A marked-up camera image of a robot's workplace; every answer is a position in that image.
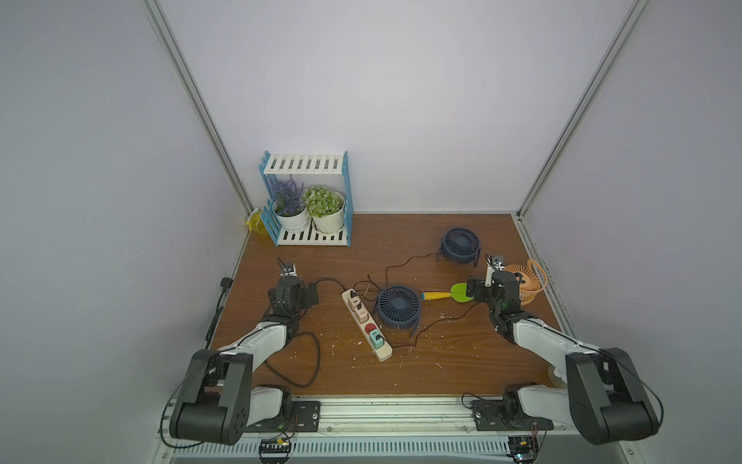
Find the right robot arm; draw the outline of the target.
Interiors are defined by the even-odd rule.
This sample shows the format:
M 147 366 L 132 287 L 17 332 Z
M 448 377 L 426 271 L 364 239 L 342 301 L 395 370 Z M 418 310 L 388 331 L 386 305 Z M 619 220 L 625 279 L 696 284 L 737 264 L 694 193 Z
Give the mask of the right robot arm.
M 654 392 L 624 350 L 583 343 L 524 311 L 516 274 L 490 270 L 486 278 L 469 278 L 466 294 L 487 305 L 498 334 L 541 357 L 566 384 L 564 389 L 507 387 L 502 413 L 508 423 L 525 418 L 563 423 L 593 445 L 639 441 L 659 432 L 664 412 L 654 409 Z

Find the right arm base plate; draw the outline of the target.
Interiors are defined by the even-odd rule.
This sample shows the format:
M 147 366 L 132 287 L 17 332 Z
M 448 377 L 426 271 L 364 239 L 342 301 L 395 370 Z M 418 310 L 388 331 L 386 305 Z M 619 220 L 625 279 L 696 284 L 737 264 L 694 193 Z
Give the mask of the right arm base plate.
M 547 419 L 508 412 L 502 400 L 476 399 L 468 409 L 477 431 L 533 432 L 554 429 L 554 423 Z

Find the cream power strip red sockets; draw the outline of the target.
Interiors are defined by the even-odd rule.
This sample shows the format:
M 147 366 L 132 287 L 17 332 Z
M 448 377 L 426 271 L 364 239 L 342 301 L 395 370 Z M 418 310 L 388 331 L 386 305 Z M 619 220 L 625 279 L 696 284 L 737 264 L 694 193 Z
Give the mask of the cream power strip red sockets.
M 368 315 L 369 315 L 369 319 L 368 319 L 368 321 L 366 323 L 361 324 L 357 320 L 357 317 L 355 315 L 355 312 L 357 310 L 353 309 L 353 307 L 351 306 L 351 303 L 350 303 L 350 298 L 351 297 L 360 297 L 361 298 L 361 301 L 363 303 L 363 309 L 365 309 L 368 312 Z M 357 292 L 355 292 L 355 290 L 349 289 L 349 290 L 344 291 L 341 294 L 341 298 L 342 298 L 342 301 L 343 301 L 344 305 L 346 305 L 349 313 L 351 314 L 351 317 L 353 318 L 354 322 L 359 327 L 359 330 L 361 331 L 361 335 L 362 335 L 363 339 L 372 348 L 373 353 L 375 354 L 375 356 L 377 357 L 377 359 L 380 362 L 385 362 L 388 359 L 390 359 L 391 356 L 392 356 L 392 354 L 393 354 L 393 349 L 392 349 L 391 345 L 387 341 L 386 341 L 385 345 L 381 349 L 375 349 L 374 346 L 371 343 L 371 340 L 369 339 L 369 333 L 371 331 L 373 331 L 374 329 L 378 329 L 381 333 L 382 333 L 382 331 L 381 331 L 381 328 L 380 328 L 379 324 L 374 320 L 373 316 L 371 315 L 371 312 L 366 308 L 362 297 L 359 294 L 357 294 Z

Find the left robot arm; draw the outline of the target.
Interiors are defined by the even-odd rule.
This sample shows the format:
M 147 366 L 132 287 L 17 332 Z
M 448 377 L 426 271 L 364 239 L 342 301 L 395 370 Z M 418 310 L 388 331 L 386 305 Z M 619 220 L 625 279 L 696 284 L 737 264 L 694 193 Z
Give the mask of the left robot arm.
M 319 303 L 317 285 L 297 276 L 280 278 L 269 292 L 269 306 L 249 333 L 216 350 L 201 349 L 171 398 L 167 433 L 194 448 L 204 443 L 234 445 L 255 423 L 290 411 L 290 393 L 253 385 L 253 373 L 299 336 L 301 315 Z

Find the mint green USB charger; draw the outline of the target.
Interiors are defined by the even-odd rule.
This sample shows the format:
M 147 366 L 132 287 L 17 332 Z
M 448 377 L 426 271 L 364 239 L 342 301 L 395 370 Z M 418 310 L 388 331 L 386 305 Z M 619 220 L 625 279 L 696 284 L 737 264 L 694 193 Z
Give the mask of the mint green USB charger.
M 369 339 L 375 349 L 381 349 L 386 343 L 384 336 L 378 329 L 374 329 L 369 333 Z

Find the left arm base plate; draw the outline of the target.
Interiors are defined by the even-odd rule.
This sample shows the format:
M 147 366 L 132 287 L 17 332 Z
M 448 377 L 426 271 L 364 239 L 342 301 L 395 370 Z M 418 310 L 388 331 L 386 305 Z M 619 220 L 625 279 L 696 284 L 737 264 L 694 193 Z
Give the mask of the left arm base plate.
M 287 412 L 281 412 L 276 418 L 249 425 L 245 433 L 315 433 L 319 429 L 321 407 L 320 401 L 293 401 Z

